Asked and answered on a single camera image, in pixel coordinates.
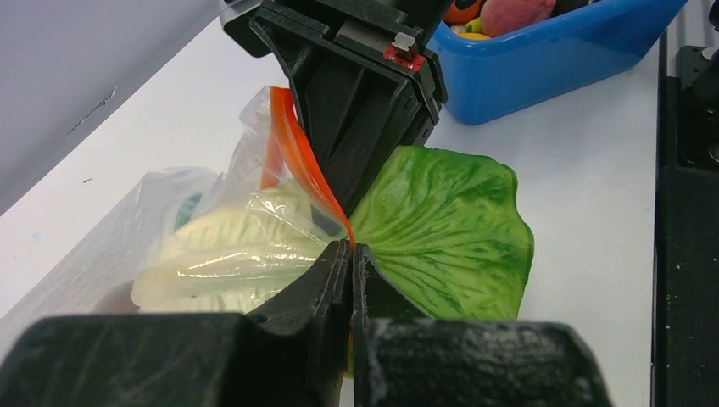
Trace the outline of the clear zip bag orange zipper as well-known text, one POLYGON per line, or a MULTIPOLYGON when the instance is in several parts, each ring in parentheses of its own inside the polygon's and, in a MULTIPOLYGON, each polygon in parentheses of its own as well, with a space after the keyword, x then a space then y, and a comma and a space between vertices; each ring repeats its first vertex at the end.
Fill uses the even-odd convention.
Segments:
POLYGON ((267 86, 239 116, 221 173, 147 173, 1 319, 1 352, 56 315, 239 312, 300 277, 352 226, 298 123, 292 92, 267 86))

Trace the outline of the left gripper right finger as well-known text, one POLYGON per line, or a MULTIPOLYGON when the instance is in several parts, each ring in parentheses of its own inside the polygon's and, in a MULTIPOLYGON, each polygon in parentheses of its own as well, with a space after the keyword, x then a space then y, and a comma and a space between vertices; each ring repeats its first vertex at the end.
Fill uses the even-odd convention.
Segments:
POLYGON ((424 316, 360 244, 352 265, 358 406, 608 406, 598 363, 555 322, 424 316))

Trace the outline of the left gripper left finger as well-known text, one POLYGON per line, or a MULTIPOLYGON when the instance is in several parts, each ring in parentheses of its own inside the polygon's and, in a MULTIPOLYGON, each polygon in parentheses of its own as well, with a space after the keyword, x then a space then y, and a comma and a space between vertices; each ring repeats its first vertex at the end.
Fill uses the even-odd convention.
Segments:
POLYGON ((330 243, 250 313, 70 315, 28 328, 1 367, 4 406, 336 406, 351 248, 330 243))

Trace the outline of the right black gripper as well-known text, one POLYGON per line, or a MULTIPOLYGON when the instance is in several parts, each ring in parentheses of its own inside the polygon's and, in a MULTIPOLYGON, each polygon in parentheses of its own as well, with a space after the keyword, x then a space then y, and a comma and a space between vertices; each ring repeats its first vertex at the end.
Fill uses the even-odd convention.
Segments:
POLYGON ((421 145, 448 99, 427 48, 448 1, 223 1, 224 32, 272 54, 339 205, 354 212, 399 145, 421 145))

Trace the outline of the green lettuce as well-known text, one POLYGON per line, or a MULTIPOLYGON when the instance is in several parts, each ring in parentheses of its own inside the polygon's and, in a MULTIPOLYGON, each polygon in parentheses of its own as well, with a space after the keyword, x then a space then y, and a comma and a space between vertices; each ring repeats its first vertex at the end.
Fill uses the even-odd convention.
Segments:
POLYGON ((382 276, 425 314, 514 320, 534 252, 517 188, 515 172, 489 157, 401 147, 350 224, 382 276))

